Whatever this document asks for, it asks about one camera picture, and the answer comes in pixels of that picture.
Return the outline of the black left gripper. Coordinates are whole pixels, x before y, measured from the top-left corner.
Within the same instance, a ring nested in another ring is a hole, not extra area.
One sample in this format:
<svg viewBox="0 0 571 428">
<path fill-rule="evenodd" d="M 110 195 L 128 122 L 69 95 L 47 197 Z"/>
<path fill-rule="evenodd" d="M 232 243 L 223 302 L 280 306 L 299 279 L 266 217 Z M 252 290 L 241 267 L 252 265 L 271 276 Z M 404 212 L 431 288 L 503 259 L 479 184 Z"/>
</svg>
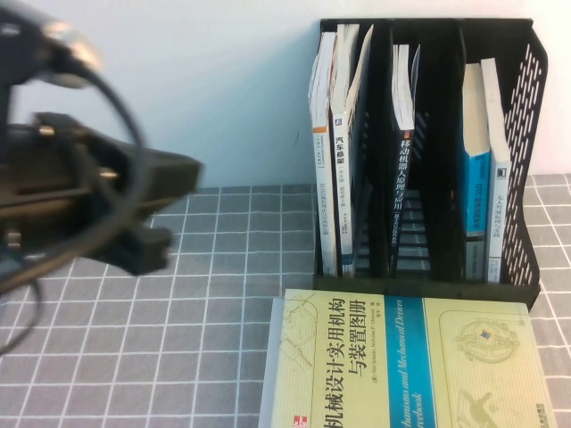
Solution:
<svg viewBox="0 0 571 428">
<path fill-rule="evenodd" d="M 125 122 L 132 144 L 99 135 L 59 113 L 40 113 L 32 125 L 8 125 L 1 226 L 18 228 L 30 245 L 47 243 L 48 232 L 68 239 L 47 249 L 42 259 L 3 274 L 3 286 L 30 283 L 95 250 L 96 261 L 132 276 L 167 267 L 169 229 L 145 224 L 123 229 L 136 212 L 158 212 L 194 192 L 202 163 L 150 151 L 133 120 Z"/>
</svg>

